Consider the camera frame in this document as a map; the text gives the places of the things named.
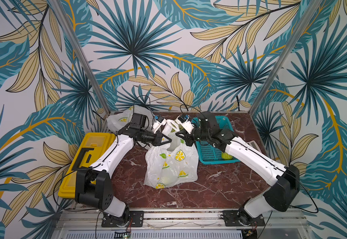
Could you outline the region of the white lemon print bag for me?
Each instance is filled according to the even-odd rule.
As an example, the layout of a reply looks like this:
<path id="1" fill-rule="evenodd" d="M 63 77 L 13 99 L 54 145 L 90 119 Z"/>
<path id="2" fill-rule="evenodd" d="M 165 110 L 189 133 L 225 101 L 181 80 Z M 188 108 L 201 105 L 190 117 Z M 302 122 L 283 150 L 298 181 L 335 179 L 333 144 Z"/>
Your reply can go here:
<path id="1" fill-rule="evenodd" d="M 147 151 L 145 185 L 164 189 L 198 180 L 197 149 L 195 145 L 187 146 L 183 139 L 177 137 L 175 134 L 179 131 L 179 125 L 174 120 L 167 119 L 163 134 L 170 137 L 172 142 L 153 146 Z"/>

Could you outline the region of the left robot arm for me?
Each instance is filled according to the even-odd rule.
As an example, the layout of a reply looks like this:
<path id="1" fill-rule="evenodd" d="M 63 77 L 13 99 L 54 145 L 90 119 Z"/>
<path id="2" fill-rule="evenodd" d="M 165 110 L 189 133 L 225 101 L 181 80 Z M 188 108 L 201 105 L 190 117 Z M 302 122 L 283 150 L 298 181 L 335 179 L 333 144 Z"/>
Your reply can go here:
<path id="1" fill-rule="evenodd" d="M 167 123 L 165 118 L 154 116 L 151 130 L 146 125 L 147 119 L 146 115 L 134 114 L 131 121 L 116 134 L 109 149 L 76 174 L 75 201 L 101 211 L 105 218 L 111 219 L 119 227 L 129 225 L 131 216 L 129 207 L 114 196 L 112 175 L 115 169 L 136 143 L 161 146 L 172 141 L 167 133 L 159 131 Z"/>

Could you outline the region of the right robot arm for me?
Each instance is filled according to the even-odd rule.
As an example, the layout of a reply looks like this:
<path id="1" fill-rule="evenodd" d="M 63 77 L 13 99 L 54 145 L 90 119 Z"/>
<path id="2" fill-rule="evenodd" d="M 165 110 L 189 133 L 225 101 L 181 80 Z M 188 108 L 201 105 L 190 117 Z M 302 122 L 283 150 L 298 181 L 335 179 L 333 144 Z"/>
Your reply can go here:
<path id="1" fill-rule="evenodd" d="M 286 212 L 300 191 L 300 173 L 295 166 L 285 166 L 270 159 L 245 142 L 236 132 L 220 128 L 211 112 L 197 115 L 197 122 L 190 116 L 180 115 L 175 122 L 182 127 L 176 136 L 188 146 L 196 141 L 206 141 L 209 145 L 227 153 L 256 172 L 269 188 L 258 196 L 246 201 L 238 210 L 237 222 L 242 226 L 253 224 L 256 218 L 268 211 Z"/>

